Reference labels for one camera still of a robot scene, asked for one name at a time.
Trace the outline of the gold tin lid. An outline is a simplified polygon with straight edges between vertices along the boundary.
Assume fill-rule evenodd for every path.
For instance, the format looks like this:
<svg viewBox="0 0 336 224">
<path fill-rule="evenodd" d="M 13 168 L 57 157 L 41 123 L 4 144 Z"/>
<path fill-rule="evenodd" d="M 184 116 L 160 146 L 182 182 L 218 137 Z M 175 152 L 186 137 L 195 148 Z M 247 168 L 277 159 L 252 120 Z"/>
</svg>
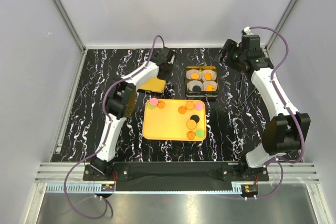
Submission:
<svg viewBox="0 0 336 224">
<path fill-rule="evenodd" d="M 165 87 L 166 87 L 166 81 L 155 77 L 147 81 L 142 86 L 140 86 L 139 90 L 163 93 L 165 90 Z"/>
</svg>

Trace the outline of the round dotted biscuit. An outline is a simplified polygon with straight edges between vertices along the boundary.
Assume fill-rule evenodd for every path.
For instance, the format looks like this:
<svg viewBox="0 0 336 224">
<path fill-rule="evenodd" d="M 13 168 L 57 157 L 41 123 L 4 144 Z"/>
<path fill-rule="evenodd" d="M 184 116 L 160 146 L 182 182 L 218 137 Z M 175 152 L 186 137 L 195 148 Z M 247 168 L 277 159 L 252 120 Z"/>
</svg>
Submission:
<svg viewBox="0 0 336 224">
<path fill-rule="evenodd" d="M 199 74 L 197 72 L 193 72 L 190 74 L 190 79 L 192 80 L 198 80 L 199 79 Z"/>
</svg>

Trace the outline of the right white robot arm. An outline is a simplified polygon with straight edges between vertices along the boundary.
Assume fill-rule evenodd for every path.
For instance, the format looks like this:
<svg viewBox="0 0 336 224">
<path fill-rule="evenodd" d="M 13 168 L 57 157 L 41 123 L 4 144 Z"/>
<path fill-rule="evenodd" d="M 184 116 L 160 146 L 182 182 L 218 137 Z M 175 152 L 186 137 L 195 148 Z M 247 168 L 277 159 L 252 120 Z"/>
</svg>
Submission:
<svg viewBox="0 0 336 224">
<path fill-rule="evenodd" d="M 300 113 L 285 94 L 276 77 L 276 68 L 260 46 L 260 37 L 243 33 L 240 42 L 227 39 L 216 60 L 243 73 L 252 82 L 270 117 L 260 144 L 239 161 L 239 176 L 250 180 L 276 159 L 287 162 L 285 155 L 291 152 L 298 151 L 300 155 L 295 161 L 301 161 L 311 119 L 308 114 Z"/>
</svg>

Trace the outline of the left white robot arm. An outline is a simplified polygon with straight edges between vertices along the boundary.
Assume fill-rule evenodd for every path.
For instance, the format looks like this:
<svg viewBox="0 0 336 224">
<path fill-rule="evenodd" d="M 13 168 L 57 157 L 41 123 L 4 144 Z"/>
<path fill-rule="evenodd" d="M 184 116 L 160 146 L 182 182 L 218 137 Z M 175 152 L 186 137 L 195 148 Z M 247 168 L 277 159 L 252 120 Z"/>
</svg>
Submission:
<svg viewBox="0 0 336 224">
<path fill-rule="evenodd" d="M 110 163 L 115 158 L 116 144 L 124 122 L 133 113 L 137 91 L 153 78 L 167 80 L 171 76 L 175 51 L 163 47 L 158 52 L 150 52 L 148 60 L 130 74 L 112 80 L 102 102 L 105 123 L 98 148 L 90 165 L 95 174 L 103 180 L 113 175 Z"/>
</svg>

